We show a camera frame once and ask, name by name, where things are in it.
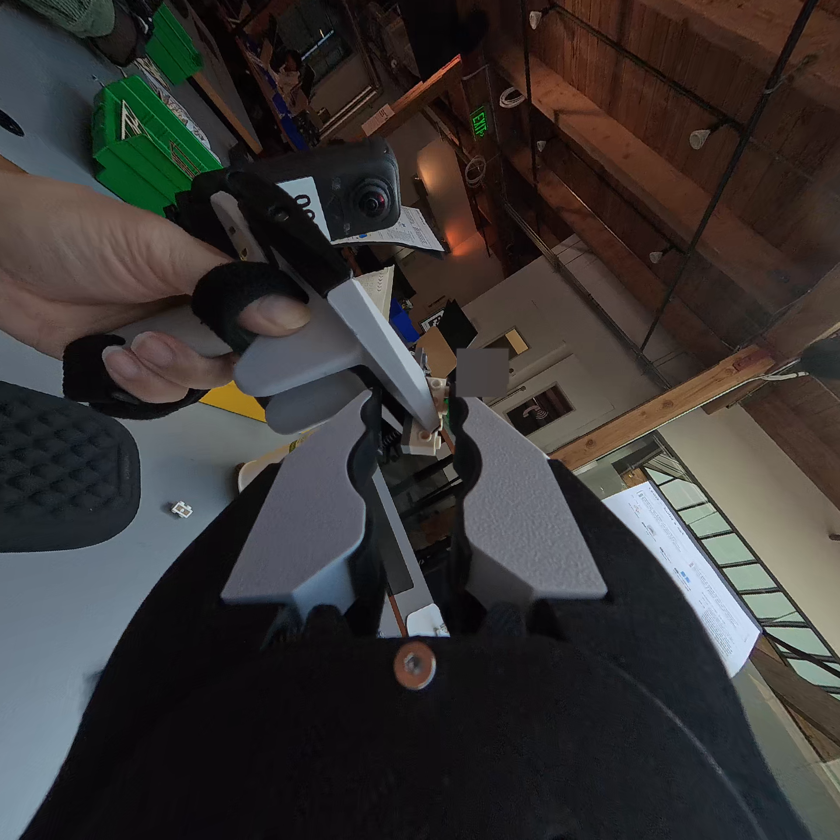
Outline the white printed paper sheet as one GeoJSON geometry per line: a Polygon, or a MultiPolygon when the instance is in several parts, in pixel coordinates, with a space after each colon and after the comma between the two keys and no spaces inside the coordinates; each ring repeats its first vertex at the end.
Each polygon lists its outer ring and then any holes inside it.
{"type": "Polygon", "coordinates": [[[445,247],[428,225],[422,212],[410,206],[401,207],[400,216],[393,226],[332,241],[333,245],[369,243],[399,245],[440,254],[445,252],[445,247]]]}

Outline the blue plastic bin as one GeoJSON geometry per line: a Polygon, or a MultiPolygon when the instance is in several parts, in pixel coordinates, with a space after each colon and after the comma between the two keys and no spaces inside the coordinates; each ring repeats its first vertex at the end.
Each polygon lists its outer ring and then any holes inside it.
{"type": "Polygon", "coordinates": [[[408,312],[395,297],[391,299],[388,320],[406,345],[414,345],[419,340],[420,334],[413,326],[408,312]]]}

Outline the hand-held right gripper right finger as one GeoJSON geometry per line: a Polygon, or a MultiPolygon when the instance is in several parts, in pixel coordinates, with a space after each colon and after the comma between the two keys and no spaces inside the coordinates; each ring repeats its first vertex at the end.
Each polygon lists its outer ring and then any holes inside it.
{"type": "Polygon", "coordinates": [[[603,602],[607,585],[552,460],[476,397],[454,397],[449,419],[461,481],[450,633],[474,633],[498,606],[528,621],[542,602],[603,602]]]}

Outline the yellow plastic bin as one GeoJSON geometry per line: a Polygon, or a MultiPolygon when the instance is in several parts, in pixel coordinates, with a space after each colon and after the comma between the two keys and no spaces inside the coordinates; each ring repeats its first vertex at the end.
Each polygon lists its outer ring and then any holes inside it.
{"type": "Polygon", "coordinates": [[[266,422],[265,408],[253,396],[241,392],[232,381],[208,391],[199,402],[261,423],[266,422]]]}

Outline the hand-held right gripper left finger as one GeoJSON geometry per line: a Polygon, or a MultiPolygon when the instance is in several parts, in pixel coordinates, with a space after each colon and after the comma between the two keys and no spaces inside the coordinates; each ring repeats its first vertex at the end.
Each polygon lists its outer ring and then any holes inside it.
{"type": "Polygon", "coordinates": [[[227,578],[226,605],[278,605],[305,623],[335,607],[376,636],[386,574],[371,511],[382,394],[363,392],[281,462],[227,578]]]}

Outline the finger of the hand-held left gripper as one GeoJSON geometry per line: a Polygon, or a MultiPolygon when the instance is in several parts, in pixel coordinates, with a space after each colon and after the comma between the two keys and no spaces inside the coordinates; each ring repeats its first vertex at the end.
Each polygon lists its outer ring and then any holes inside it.
{"type": "Polygon", "coordinates": [[[360,342],[365,365],[387,391],[427,432],[440,419],[426,376],[385,316],[357,279],[350,277],[333,288],[327,300],[360,342]]]}

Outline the brown cardboard piece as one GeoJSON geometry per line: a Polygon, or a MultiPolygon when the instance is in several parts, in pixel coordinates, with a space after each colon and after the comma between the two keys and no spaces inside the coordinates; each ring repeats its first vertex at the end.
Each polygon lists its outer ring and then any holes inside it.
{"type": "Polygon", "coordinates": [[[438,326],[420,337],[416,349],[425,353],[429,375],[434,378],[448,378],[457,365],[456,351],[449,346],[438,326]]]}

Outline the black padded wrist rest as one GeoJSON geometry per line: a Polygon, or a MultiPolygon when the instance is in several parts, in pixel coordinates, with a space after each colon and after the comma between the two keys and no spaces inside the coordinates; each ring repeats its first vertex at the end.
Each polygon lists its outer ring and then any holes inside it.
{"type": "Polygon", "coordinates": [[[136,517],[140,452],[87,406],[1,383],[1,552],[84,549],[136,517]]]}

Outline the green knit cloth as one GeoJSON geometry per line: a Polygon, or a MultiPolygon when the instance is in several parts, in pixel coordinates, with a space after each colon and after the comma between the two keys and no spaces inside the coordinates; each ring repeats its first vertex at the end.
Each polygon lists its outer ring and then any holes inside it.
{"type": "Polygon", "coordinates": [[[114,30],[113,1],[59,1],[56,7],[64,29],[77,37],[103,37],[114,30]]]}

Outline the small white lego brick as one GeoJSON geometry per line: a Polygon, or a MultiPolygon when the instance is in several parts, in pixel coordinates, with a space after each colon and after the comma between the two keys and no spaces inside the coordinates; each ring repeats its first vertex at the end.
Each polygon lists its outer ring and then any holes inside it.
{"type": "Polygon", "coordinates": [[[405,455],[436,456],[444,442],[444,431],[448,415],[449,383],[448,379],[433,376],[429,368],[426,351],[419,343],[414,348],[415,361],[422,368],[426,376],[426,383],[433,398],[437,411],[437,426],[429,431],[421,427],[416,419],[410,425],[405,425],[401,440],[402,452],[405,455]]]}

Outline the wall sign with phone symbol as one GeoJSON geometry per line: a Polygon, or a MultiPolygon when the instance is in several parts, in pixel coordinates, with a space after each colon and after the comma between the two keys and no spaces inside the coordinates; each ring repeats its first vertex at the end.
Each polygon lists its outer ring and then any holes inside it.
{"type": "Polygon", "coordinates": [[[524,437],[536,434],[574,411],[557,384],[539,392],[506,411],[507,419],[524,437]]]}

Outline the person's left hand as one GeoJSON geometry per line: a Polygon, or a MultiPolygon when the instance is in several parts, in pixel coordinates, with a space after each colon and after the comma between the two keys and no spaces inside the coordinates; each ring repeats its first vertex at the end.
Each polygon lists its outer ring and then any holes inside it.
{"type": "MultiPolygon", "coordinates": [[[[163,217],[85,186],[2,171],[2,332],[42,354],[60,359],[72,341],[151,318],[230,261],[163,217]]],[[[309,320],[304,303],[276,294],[239,316],[244,329],[278,338],[309,320]]],[[[150,404],[223,386],[237,362],[202,357],[165,332],[141,333],[102,358],[115,385],[150,404]]]]}

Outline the white instruction sheet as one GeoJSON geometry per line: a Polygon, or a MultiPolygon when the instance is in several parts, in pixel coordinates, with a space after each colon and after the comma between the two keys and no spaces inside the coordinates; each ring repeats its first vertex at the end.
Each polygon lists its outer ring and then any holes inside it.
{"type": "Polygon", "coordinates": [[[677,584],[707,632],[728,677],[735,677],[759,639],[759,625],[700,549],[687,525],[649,481],[621,490],[603,503],[641,540],[677,584]]]}

